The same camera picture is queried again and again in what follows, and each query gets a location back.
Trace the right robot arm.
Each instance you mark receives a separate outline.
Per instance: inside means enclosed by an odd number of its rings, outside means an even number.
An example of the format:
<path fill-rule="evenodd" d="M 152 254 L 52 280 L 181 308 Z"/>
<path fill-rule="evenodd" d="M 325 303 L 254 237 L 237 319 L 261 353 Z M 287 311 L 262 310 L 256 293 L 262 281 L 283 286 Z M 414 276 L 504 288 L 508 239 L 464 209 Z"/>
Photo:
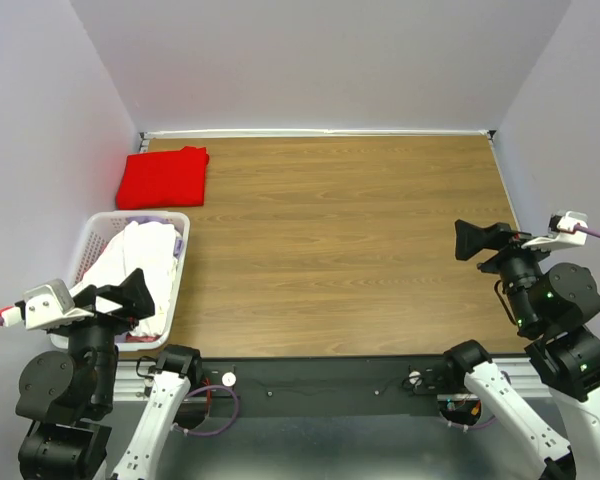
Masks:
<path fill-rule="evenodd" d="M 522 444 L 539 478 L 600 479 L 600 338 L 587 326 L 600 313 L 600 294 L 586 267 L 562 262 L 540 268 L 552 252 L 586 243 L 593 234 L 586 215 L 553 215 L 545 236 L 507 223 L 479 227 L 456 220 L 454 228 L 457 260 L 493 251 L 477 268 L 498 276 L 495 290 L 518 335 L 529 342 L 529 363 L 548 388 L 567 435 L 552 432 L 475 340 L 444 353 L 442 384 L 476 395 Z"/>

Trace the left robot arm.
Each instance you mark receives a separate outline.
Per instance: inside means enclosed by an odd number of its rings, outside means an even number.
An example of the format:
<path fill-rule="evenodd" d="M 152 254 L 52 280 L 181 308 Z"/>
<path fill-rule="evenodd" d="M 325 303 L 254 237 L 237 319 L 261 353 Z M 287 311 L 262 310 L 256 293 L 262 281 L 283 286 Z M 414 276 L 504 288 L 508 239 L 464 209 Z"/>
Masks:
<path fill-rule="evenodd" d="M 158 355 L 145 387 L 145 407 L 111 472 L 102 420 L 113 410 L 117 336 L 152 316 L 155 304 L 142 269 L 120 284 L 89 285 L 71 294 L 61 280 L 27 291 L 15 305 L 29 330 L 62 336 L 63 350 L 29 361 L 19 378 L 15 412 L 31 425 L 18 452 L 25 479 L 152 479 L 186 395 L 203 377 L 196 349 L 171 345 Z"/>

